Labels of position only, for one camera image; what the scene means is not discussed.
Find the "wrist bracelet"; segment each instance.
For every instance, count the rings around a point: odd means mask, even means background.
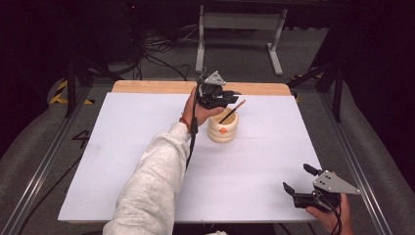
[[[181,118],[179,119],[179,121],[180,121],[180,122],[182,122],[182,123],[184,123],[184,124],[186,125],[187,130],[188,130],[188,132],[190,133],[190,124],[189,124],[189,122],[187,122],[187,120],[186,120],[184,117],[181,117]]]

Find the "black cable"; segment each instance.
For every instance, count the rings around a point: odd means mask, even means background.
[[[61,183],[61,181],[65,178],[65,176],[67,176],[67,174],[70,172],[71,169],[73,169],[73,167],[79,163],[79,161],[82,159],[81,155],[68,169],[67,171],[65,171],[65,173],[58,179],[58,181],[56,181],[56,183],[46,192],[46,194],[40,199],[40,201],[33,207],[33,209],[31,210],[31,212],[27,215],[26,219],[24,220],[21,229],[19,230],[19,235],[22,234],[25,226],[27,225],[28,221],[30,220],[30,218],[33,216],[33,214],[36,212],[36,210],[39,208],[39,206],[45,201],[45,199],[49,196],[49,194],[52,193],[52,191],[59,185],[59,183]]]
[[[324,195],[320,195],[319,197],[319,200],[321,200],[321,201],[323,201],[323,203],[325,203],[327,206],[329,206],[330,207],[330,209],[332,210],[332,212],[335,214],[335,216],[336,216],[336,219],[338,220],[338,222],[337,222],[337,224],[336,224],[336,226],[333,228],[333,231],[332,231],[332,235],[333,234],[335,234],[335,232],[336,232],[336,228],[339,226],[339,230],[338,230],[338,232],[337,232],[337,235],[340,235],[340,234],[342,234],[342,229],[343,229],[343,227],[342,227],[342,219],[341,219],[341,217],[340,217],[340,215],[339,215],[339,213],[337,212],[337,210],[333,207],[333,205],[324,197]],[[341,205],[339,205],[339,209],[340,209],[340,212],[342,211],[342,206]]]
[[[311,230],[311,233],[313,235],[317,235],[317,233],[315,233],[315,231],[314,231],[314,228],[311,226],[311,223],[308,223],[307,225],[308,225],[308,228]]]
[[[139,8],[136,6],[135,1],[121,0],[120,5],[124,12],[125,18],[127,19],[127,23],[130,27],[131,43],[135,49],[135,54],[134,54],[135,58],[133,59],[134,63],[130,67],[126,68],[125,72],[133,70],[133,73],[134,73],[135,68],[138,69],[137,65],[141,62],[141,56],[142,54],[144,54],[143,51],[145,51],[143,49],[144,40],[142,39],[141,30],[140,30],[141,28],[144,28],[144,27],[141,27],[144,25],[142,19],[140,19],[142,14],[140,14]],[[142,77],[141,70],[140,69],[138,70],[139,70],[140,79],[141,79]]]
[[[280,225],[288,235],[291,235],[290,231],[288,230],[288,228],[284,224],[278,223],[278,225]]]
[[[199,91],[200,86],[201,84],[200,82],[198,82],[195,93]],[[194,99],[193,99],[192,121],[190,122],[190,133],[192,135],[191,140],[190,140],[190,154],[189,154],[189,158],[187,158],[187,161],[186,161],[186,170],[187,170],[187,167],[189,166],[190,159],[192,158],[193,148],[195,147],[196,134],[199,131],[198,130],[198,119],[196,118],[196,103],[197,102],[198,101],[196,100],[196,94],[195,94]]]
[[[103,74],[103,75],[105,75],[105,76],[109,77],[110,79],[112,79],[112,80],[114,80],[114,81],[124,80],[124,78],[122,78],[122,77],[120,77],[120,76],[118,76],[118,75],[113,74],[113,73],[112,73],[112,72],[110,72],[109,70],[102,68],[102,67],[101,67],[101,66],[99,66],[98,64],[95,64],[94,62],[89,61],[88,59],[86,59],[86,58],[84,58],[84,57],[82,57],[82,56],[77,55],[76,59],[77,59],[78,61],[80,61],[81,63],[83,63],[83,64],[85,64],[85,65],[88,65],[89,67],[94,68],[96,71],[100,72],[101,74]]]
[[[137,66],[138,74],[140,74],[140,80],[142,80],[143,79],[143,73],[141,73],[141,61],[138,65],[139,65],[139,67]]]
[[[178,45],[178,43],[173,42],[169,39],[164,39],[163,37],[159,37],[157,34],[148,35],[144,39],[144,41],[145,41],[144,43],[145,51],[151,51],[152,54],[156,52],[168,52]]]
[[[141,69],[138,66],[136,66],[136,68],[137,68],[138,74],[135,77],[133,75],[133,79],[137,80],[137,77],[140,76],[140,80],[142,80],[143,79],[143,73],[141,73]]]
[[[150,57],[150,58],[155,59],[156,61],[161,62],[161,63],[165,64],[166,66],[168,66],[168,67],[172,68],[173,70],[177,71],[177,72],[178,72],[178,73],[179,73],[179,74],[183,77],[183,80],[187,81],[186,76],[185,76],[185,75],[184,75],[181,71],[179,71],[177,68],[175,68],[175,67],[173,67],[173,66],[169,65],[168,63],[166,63],[166,62],[164,62],[164,61],[162,61],[162,60],[160,60],[160,59],[157,59],[157,58],[156,58],[156,57],[154,57],[154,56],[151,56],[151,55],[148,55],[148,54],[145,54],[144,56],[147,58],[147,60],[149,60],[149,59],[148,59],[148,57]]]
[[[189,65],[189,64],[187,64],[187,65],[181,65],[181,66],[172,66],[172,65],[170,65],[170,66],[166,66],[166,65],[164,65],[164,64],[159,64],[159,63],[154,62],[154,61],[151,61],[151,60],[148,60],[148,61],[149,61],[150,63],[153,63],[153,64],[155,64],[155,65],[157,65],[157,66],[161,66],[161,67],[175,67],[175,68],[187,67],[186,74],[184,75],[185,77],[187,77],[187,75],[189,74],[189,71],[190,71],[190,65]]]
[[[134,71],[135,71],[135,69],[132,70],[132,79],[137,80],[136,77],[135,77],[135,72]]]
[[[121,74],[125,74],[125,73],[127,73],[127,72],[129,72],[129,71],[132,71],[132,70],[134,70],[134,68],[136,67],[138,65],[138,62],[137,61],[134,61],[134,63],[132,64],[132,65],[130,65],[130,66],[128,66],[128,67],[126,67],[126,68],[124,68],[124,69],[121,69],[121,70],[110,70],[110,72],[112,72],[113,74],[115,74],[115,75],[121,75]],[[90,71],[90,73],[93,75],[93,76],[95,76],[95,77],[106,77],[105,75],[103,75],[102,73],[100,73],[100,72],[95,72],[95,71]]]

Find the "finger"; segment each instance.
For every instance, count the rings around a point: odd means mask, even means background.
[[[222,107],[216,107],[214,109],[209,110],[209,114],[210,116],[217,116],[219,114],[221,114],[225,109],[223,109]]]
[[[348,198],[346,193],[342,193],[342,205],[348,205]]]
[[[309,214],[313,215],[315,218],[317,218],[320,221],[323,221],[325,219],[325,217],[327,216],[326,213],[320,211],[317,208],[314,207],[308,207],[305,209],[306,212],[308,212]]]

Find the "electrical cord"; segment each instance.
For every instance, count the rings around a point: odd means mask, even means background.
[[[65,173],[58,179],[58,181],[55,182],[55,184],[46,192],[46,194],[39,200],[39,202],[33,207],[33,209],[30,211],[30,213],[27,215],[26,219],[24,220],[21,229],[19,230],[19,235],[22,234],[25,226],[27,225],[30,218],[33,216],[33,214],[36,212],[36,210],[39,208],[39,206],[45,201],[45,199],[52,193],[52,191],[61,183],[61,181],[67,176],[67,174],[76,166],[76,164],[79,163],[79,161],[82,159],[83,154],[65,171]]]
[[[174,47],[176,47],[179,44],[184,44],[189,41],[199,42],[198,40],[192,39],[192,34],[199,29],[198,26],[196,26],[194,29],[192,29],[189,33],[187,33],[184,37],[180,38],[177,42],[171,41],[169,39],[154,39],[159,37],[157,34],[148,35],[145,39],[144,48],[145,51],[148,53],[151,52],[152,54],[155,54],[157,52],[168,52]]]
[[[205,233],[211,233],[212,232],[212,229],[213,229],[213,227],[214,227],[214,223],[213,224],[211,224],[210,225],[210,227],[209,228],[207,228],[207,224],[203,224],[203,226],[204,226],[204,230],[205,230]]]
[[[164,61],[162,61],[162,60],[160,60],[160,59],[157,59],[156,57],[154,57],[154,56],[151,56],[151,55],[148,55],[148,54],[145,54],[144,55],[145,57],[146,57],[146,59],[147,60],[149,60],[149,61],[151,61],[150,59],[149,59],[149,57],[150,58],[152,58],[152,59],[154,59],[154,60],[156,60],[156,61],[158,61],[158,62],[161,62],[161,63],[163,63],[164,65],[166,65],[167,67],[170,67],[170,68],[172,68],[174,71],[177,71],[182,77],[183,77],[183,80],[185,80],[185,81],[187,81],[187,78],[186,78],[186,76],[181,72],[181,71],[179,71],[177,68],[175,68],[175,67],[173,67],[173,66],[171,66],[171,65],[169,65],[168,63],[166,63],[166,62],[164,62]]]
[[[95,70],[97,70],[97,71],[98,71],[98,72],[100,72],[101,74],[103,74],[103,75],[105,75],[105,76],[109,77],[110,79],[112,79],[112,80],[114,80],[114,81],[124,80],[124,78],[122,78],[122,77],[120,77],[120,76],[118,76],[118,75],[116,75],[116,74],[114,74],[114,73],[110,72],[109,70],[106,70],[106,69],[101,68],[101,66],[98,66],[98,65],[97,65],[97,64],[95,64],[94,62],[89,61],[88,59],[86,59],[86,58],[84,58],[84,57],[82,57],[82,56],[79,56],[79,55],[78,55],[78,56],[76,57],[76,59],[77,59],[77,60],[79,60],[80,62],[82,62],[83,64],[88,65],[88,66],[90,66],[90,67],[94,68]]]
[[[199,87],[201,86],[200,82],[198,82],[198,85],[196,86],[196,91],[198,92]],[[187,158],[186,161],[186,170],[187,167],[189,166],[190,163],[190,159],[192,158],[192,154],[193,154],[193,148],[195,147],[195,141],[196,141],[196,134],[198,133],[198,119],[196,118],[196,104],[197,104],[197,100],[196,100],[196,94],[194,96],[193,99],[193,109],[192,109],[192,121],[190,122],[190,133],[192,135],[191,140],[190,140],[190,154],[189,154],[189,158]]]
[[[202,67],[202,72],[201,72],[200,78],[202,78],[205,75],[205,72],[207,72],[207,70],[208,70],[208,68]]]
[[[322,201],[323,203],[325,203],[327,206],[330,207],[330,209],[332,210],[332,212],[335,214],[336,219],[338,220],[338,222],[336,223],[336,226],[333,228],[333,231],[331,233],[331,235],[334,235],[336,232],[336,229],[339,227],[339,230],[337,232],[337,235],[342,234],[342,218],[341,218],[341,214],[342,214],[342,205],[339,205],[339,212],[337,212],[337,210],[333,207],[333,205],[324,197],[323,194],[320,194],[318,196],[318,200]]]
[[[139,63],[139,65],[136,66],[138,74],[140,76],[140,80],[143,79],[143,73],[141,73],[141,62]],[[137,76],[134,76],[134,74],[132,75],[133,79],[137,80]]]
[[[311,230],[311,233],[312,233],[313,235],[317,235],[317,234],[315,233],[315,231],[314,231],[314,228],[311,226],[311,223],[308,223],[307,225],[308,225],[308,228]]]
[[[121,74],[125,74],[129,71],[134,70],[134,68],[138,65],[138,60],[134,61],[134,63],[132,65],[129,65],[128,67],[121,69],[121,70],[110,70],[111,73],[115,74],[115,75],[121,75]],[[103,75],[100,72],[96,72],[96,71],[89,71],[93,76],[101,78],[101,77],[106,77],[105,75]]]
[[[187,77],[187,75],[189,74],[189,70],[190,70],[190,65],[189,64],[187,64],[187,65],[181,65],[181,66],[172,66],[172,65],[169,65],[169,66],[166,66],[165,64],[159,64],[159,63],[157,63],[157,62],[154,62],[154,61],[152,61],[152,60],[150,60],[150,59],[148,59],[147,58],[147,60],[150,62],[150,63],[153,63],[153,64],[155,64],[155,65],[158,65],[158,66],[161,66],[161,67],[174,67],[174,68],[182,68],[182,67],[186,67],[187,68],[187,70],[186,70],[186,74],[184,75],[184,77]]]
[[[122,7],[122,10],[124,12],[125,18],[127,19],[127,23],[130,26],[130,36],[131,36],[131,42],[133,44],[133,47],[135,49],[135,59],[133,60],[134,63],[130,67],[126,68],[126,72],[131,71],[133,72],[132,79],[136,79],[135,76],[135,68],[138,70],[138,74],[140,75],[140,80],[142,79],[141,70],[138,68],[138,65],[141,63],[140,57],[143,54],[143,46],[142,46],[142,30],[143,27],[143,19],[142,14],[139,11],[139,7],[137,7],[135,1],[130,0],[121,0],[120,5]]]
[[[288,230],[288,228],[284,224],[278,223],[278,225],[280,225],[284,229],[284,231],[287,233],[287,235],[291,235],[290,231]]]

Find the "pen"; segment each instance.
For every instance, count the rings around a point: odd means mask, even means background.
[[[245,100],[241,101],[241,103],[239,103],[239,105],[237,107],[235,107],[235,109],[233,109],[231,112],[229,112],[229,114],[227,116],[225,116],[220,122],[219,124],[222,124],[227,118],[229,118],[229,116],[231,116],[233,113],[235,113],[235,111],[241,107],[243,104],[245,103]]]

